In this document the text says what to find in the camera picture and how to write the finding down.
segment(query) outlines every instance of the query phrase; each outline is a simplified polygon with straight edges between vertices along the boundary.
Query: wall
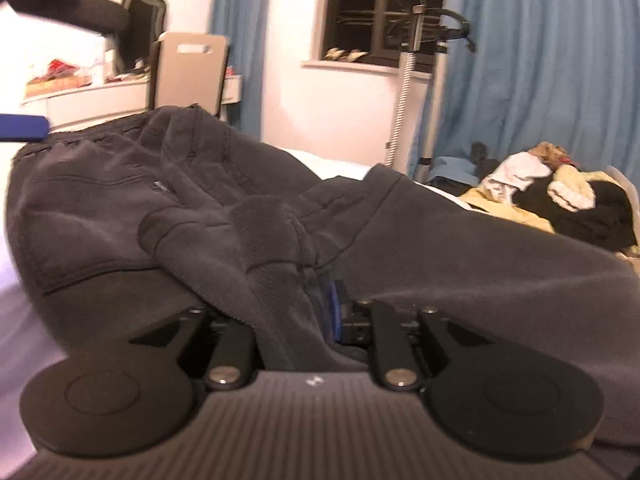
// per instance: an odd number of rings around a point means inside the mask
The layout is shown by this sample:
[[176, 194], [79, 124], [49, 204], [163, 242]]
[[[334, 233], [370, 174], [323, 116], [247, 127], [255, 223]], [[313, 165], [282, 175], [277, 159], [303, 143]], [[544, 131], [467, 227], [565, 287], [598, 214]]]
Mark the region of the wall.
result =
[[[206, 32], [212, 0], [166, 1], [168, 30]], [[20, 88], [21, 95], [30, 65], [44, 65], [55, 57], [74, 64], [91, 63], [95, 36], [86, 31], [59, 23], [17, 16], [6, 5], [0, 6], [0, 30], [0, 74], [3, 79], [6, 77], [10, 80], [0, 89], [0, 112], [8, 111], [17, 105], [16, 86]]]
[[[301, 67], [312, 59], [318, 0], [271, 0], [266, 38], [263, 140], [361, 164], [381, 162], [392, 126], [393, 75]], [[403, 139], [410, 139], [426, 89], [414, 80]], [[408, 146], [399, 155], [406, 158]]]

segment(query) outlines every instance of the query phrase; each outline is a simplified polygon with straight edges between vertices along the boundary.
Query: pile of clothes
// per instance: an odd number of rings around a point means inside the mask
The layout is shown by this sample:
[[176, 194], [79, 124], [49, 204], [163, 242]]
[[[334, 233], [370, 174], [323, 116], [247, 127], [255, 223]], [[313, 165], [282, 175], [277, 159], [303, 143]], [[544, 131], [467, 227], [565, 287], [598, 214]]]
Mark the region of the pile of clothes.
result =
[[[466, 168], [466, 176], [454, 176], [452, 168], [462, 172]], [[633, 184], [615, 168], [580, 171], [566, 150], [551, 142], [541, 142], [501, 163], [487, 159], [486, 149], [475, 143], [470, 160], [436, 160], [431, 175], [430, 185], [453, 192], [474, 209], [493, 216], [615, 253], [632, 252], [638, 243], [640, 208]], [[478, 180], [475, 186], [471, 186], [473, 178]]]

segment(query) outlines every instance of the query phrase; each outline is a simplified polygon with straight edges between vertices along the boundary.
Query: dark gray sweatpants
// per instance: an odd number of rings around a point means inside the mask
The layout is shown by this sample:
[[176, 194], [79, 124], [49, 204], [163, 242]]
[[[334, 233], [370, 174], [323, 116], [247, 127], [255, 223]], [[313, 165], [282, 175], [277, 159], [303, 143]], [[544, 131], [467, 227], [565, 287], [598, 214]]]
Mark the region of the dark gray sweatpants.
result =
[[599, 437], [640, 445], [640, 282], [611, 254], [459, 208], [393, 170], [321, 181], [198, 107], [54, 134], [15, 158], [10, 245], [67, 348], [196, 304], [250, 325], [268, 368], [355, 370], [323, 277], [436, 306], [592, 374]]

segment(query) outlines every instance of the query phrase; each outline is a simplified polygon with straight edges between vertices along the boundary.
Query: metal pole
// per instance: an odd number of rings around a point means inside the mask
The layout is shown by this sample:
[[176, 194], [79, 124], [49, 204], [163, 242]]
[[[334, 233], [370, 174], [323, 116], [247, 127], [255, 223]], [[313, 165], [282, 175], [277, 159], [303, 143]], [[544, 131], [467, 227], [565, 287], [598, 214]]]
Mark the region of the metal pole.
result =
[[402, 132], [402, 122], [404, 121], [404, 109], [406, 108], [406, 99], [409, 95], [409, 87], [411, 86], [411, 75], [415, 69], [415, 57], [420, 50], [422, 42], [422, 28], [424, 26], [424, 9], [425, 5], [417, 5], [412, 9], [414, 14], [414, 22], [412, 23], [411, 33], [409, 34], [408, 52], [404, 69], [402, 70], [402, 80], [398, 102], [396, 104], [396, 116], [394, 118], [394, 126], [391, 130], [389, 142], [386, 145], [385, 166], [392, 168], [396, 159], [396, 151], [398, 150], [398, 140]]
[[[439, 43], [438, 47], [444, 47], [444, 44]], [[420, 154], [421, 158], [431, 158], [433, 156], [436, 136], [438, 135], [438, 126], [440, 124], [440, 115], [442, 112], [444, 84], [447, 78], [447, 63], [449, 61], [447, 58], [448, 55], [449, 54], [446, 52], [438, 52], [438, 48], [436, 48], [436, 63], [433, 67], [431, 80], [429, 81], [429, 85], [432, 88], [427, 90], [427, 92], [433, 92], [431, 96], [431, 111], [429, 124], [427, 124], [426, 130], [421, 132], [421, 134], [424, 134], [424, 143], [422, 145], [422, 153]], [[429, 169], [430, 167], [427, 165], [418, 164], [414, 174], [414, 180], [421, 184], [426, 183]]]

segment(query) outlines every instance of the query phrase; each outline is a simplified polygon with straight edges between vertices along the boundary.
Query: white bed sheet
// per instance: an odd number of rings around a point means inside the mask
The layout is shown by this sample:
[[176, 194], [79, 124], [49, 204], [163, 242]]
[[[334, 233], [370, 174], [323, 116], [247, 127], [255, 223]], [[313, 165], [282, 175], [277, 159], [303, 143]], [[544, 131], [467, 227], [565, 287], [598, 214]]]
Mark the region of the white bed sheet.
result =
[[[21, 144], [0, 143], [0, 191], [6, 196], [11, 159]], [[361, 180], [369, 166], [326, 160], [307, 152], [286, 150], [320, 178], [346, 176]], [[461, 207], [468, 205], [435, 188], [428, 189]], [[4, 229], [4, 199], [0, 206], [0, 478], [22, 466], [35, 450], [20, 421], [18, 399], [25, 384], [43, 368], [60, 361], [64, 352], [47, 333], [27, 299], [10, 256]]]

